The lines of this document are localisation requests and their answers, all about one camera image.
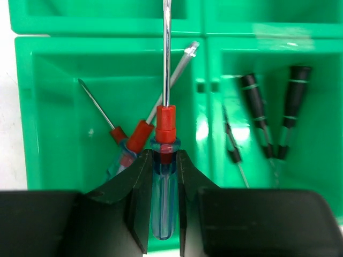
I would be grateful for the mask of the blue screwdriver thin shaft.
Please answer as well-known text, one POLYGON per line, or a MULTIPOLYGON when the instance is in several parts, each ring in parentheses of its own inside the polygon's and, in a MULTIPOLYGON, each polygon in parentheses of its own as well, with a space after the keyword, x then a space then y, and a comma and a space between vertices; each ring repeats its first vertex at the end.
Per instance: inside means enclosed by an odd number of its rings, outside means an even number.
POLYGON ((83 90, 88 95, 88 97, 91 99, 91 101, 93 102, 95 107, 98 109, 100 114, 103 116, 105 121, 108 123, 108 125, 110 127, 109 133, 110 133, 111 137, 114 139, 114 141, 116 142, 116 144, 118 145, 120 150, 123 151, 124 150, 124 146, 123 145, 124 145, 125 141, 128 139, 128 136, 126 135, 126 133, 123 131, 123 129, 120 126, 115 126, 113 124, 113 122, 110 120, 108 115, 103 110, 102 106, 98 103, 96 98, 93 96, 91 91, 88 89, 88 87, 85 84, 85 82, 81 78, 78 78, 78 82, 82 86, 83 90))

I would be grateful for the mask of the black green precision screwdriver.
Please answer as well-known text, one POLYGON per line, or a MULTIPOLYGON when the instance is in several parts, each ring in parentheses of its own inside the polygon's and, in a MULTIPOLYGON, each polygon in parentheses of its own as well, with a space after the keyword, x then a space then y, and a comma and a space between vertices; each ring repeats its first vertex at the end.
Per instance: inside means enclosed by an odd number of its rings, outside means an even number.
POLYGON ((241 89, 255 126, 258 141, 267 159, 273 159, 273 142, 264 109, 262 94, 253 73, 240 78, 241 89))

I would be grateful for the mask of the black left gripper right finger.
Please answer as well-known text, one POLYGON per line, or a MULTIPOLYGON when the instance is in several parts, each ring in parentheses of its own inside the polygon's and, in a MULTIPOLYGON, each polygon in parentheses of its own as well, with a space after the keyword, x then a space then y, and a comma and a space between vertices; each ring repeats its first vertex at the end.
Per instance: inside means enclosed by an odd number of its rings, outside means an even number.
POLYGON ((309 190, 221 188, 176 154, 181 256, 342 256, 324 198, 309 190))

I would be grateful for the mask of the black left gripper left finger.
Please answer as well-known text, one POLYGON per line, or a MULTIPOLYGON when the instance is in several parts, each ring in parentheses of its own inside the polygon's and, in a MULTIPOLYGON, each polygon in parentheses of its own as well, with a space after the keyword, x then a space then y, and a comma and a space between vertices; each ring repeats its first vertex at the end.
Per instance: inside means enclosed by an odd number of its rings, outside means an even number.
POLYGON ((142 256, 152 151, 88 193, 1 191, 1 256, 142 256))

